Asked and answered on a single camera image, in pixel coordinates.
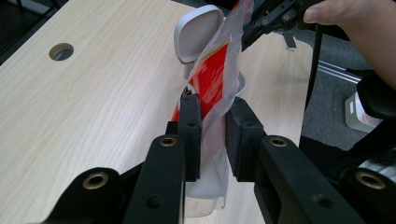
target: plastic bag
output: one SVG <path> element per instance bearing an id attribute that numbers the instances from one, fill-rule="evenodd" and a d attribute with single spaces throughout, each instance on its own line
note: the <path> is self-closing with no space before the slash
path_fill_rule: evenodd
<path id="1" fill-rule="evenodd" d="M 186 217 L 207 216 L 225 205 L 228 158 L 223 117 L 238 91 L 241 37 L 252 7 L 252 0 L 236 3 L 196 61 L 182 94 L 198 93 L 203 119 L 201 178 L 186 184 Z M 178 106 L 172 120 L 178 120 Z"/>

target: light wood desk surface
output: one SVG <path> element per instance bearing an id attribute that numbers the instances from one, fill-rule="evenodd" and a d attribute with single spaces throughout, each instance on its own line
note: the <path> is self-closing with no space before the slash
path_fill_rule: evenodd
<path id="1" fill-rule="evenodd" d="M 70 0 L 0 67 L 0 223 L 43 221 L 80 173 L 146 158 L 184 88 L 170 0 Z M 50 49 L 74 54 L 55 62 Z M 298 144 L 312 49 L 264 35 L 241 58 L 249 102 L 269 134 Z M 263 223 L 252 184 L 230 180 L 224 210 L 187 223 Z"/>

